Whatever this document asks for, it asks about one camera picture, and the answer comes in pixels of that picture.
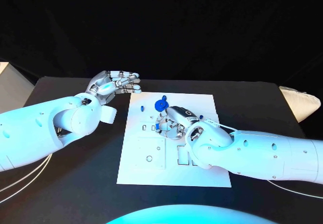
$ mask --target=table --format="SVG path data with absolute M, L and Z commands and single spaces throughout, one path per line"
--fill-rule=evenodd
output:
M 25 105 L 73 96 L 89 79 L 44 77 Z M 142 80 L 142 91 L 211 94 L 221 124 L 236 129 L 302 138 L 304 134 L 275 84 Z M 58 150 L 31 185 L 0 205 L 2 223 L 105 223 L 116 217 L 167 204 L 203 204 L 230 208 L 279 223 L 323 220 L 323 200 L 292 194 L 266 181 L 230 174 L 232 188 L 116 185 L 129 95 L 108 104 L 116 117 L 95 132 Z M 0 173 L 0 187 L 14 182 L 40 161 Z M 321 193 L 321 185 L 278 182 L 304 193 Z M 1 198 L 22 185 L 12 187 Z

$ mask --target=blue plastic part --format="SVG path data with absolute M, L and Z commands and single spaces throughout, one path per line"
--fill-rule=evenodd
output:
M 157 112 L 161 112 L 168 107 L 168 103 L 167 103 L 165 99 L 167 98 L 162 95 L 162 98 L 159 100 L 157 100 L 157 102 L 154 103 L 154 109 Z

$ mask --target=white paper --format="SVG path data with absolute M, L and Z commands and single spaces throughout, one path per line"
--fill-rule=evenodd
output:
M 223 168 L 213 167 L 204 170 L 193 166 L 190 158 L 188 165 L 178 165 L 177 146 L 184 145 L 184 139 L 170 140 L 151 130 L 159 114 L 154 109 L 154 103 L 162 95 L 170 106 L 182 107 L 197 117 L 203 115 L 203 119 L 210 118 L 219 122 L 211 95 L 159 92 L 131 94 L 116 183 L 230 187 L 229 173 Z

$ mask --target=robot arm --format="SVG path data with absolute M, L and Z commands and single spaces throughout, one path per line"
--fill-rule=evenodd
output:
M 162 113 L 175 127 L 158 132 L 170 138 L 184 137 L 184 149 L 203 169 L 219 166 L 252 178 L 323 184 L 323 141 L 236 129 L 227 134 L 220 124 L 210 119 L 198 121 L 184 108 L 171 106 Z
M 105 104 L 115 93 L 139 93 L 138 82 L 136 73 L 102 71 L 84 93 L 0 114 L 0 171 L 56 152 L 93 132 L 99 121 L 112 124 L 116 110 Z

